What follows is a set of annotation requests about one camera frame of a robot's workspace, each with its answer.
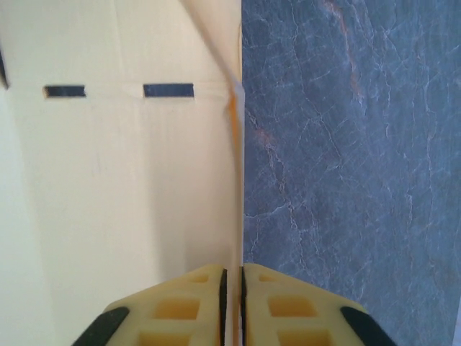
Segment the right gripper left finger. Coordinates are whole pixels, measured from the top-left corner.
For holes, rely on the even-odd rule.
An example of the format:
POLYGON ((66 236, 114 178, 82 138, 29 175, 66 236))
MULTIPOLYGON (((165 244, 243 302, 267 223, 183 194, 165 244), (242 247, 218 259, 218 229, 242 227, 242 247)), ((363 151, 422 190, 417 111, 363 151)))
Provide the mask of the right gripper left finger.
POLYGON ((227 271, 205 265, 108 305, 75 345, 224 345, 227 271))

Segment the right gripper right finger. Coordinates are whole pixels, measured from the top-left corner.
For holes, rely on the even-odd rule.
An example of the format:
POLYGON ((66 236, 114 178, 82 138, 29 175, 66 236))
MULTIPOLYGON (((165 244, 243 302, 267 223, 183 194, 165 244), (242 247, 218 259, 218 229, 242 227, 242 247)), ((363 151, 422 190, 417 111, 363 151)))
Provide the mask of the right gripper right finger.
POLYGON ((394 345, 355 301, 262 265, 241 267, 242 345, 394 345))

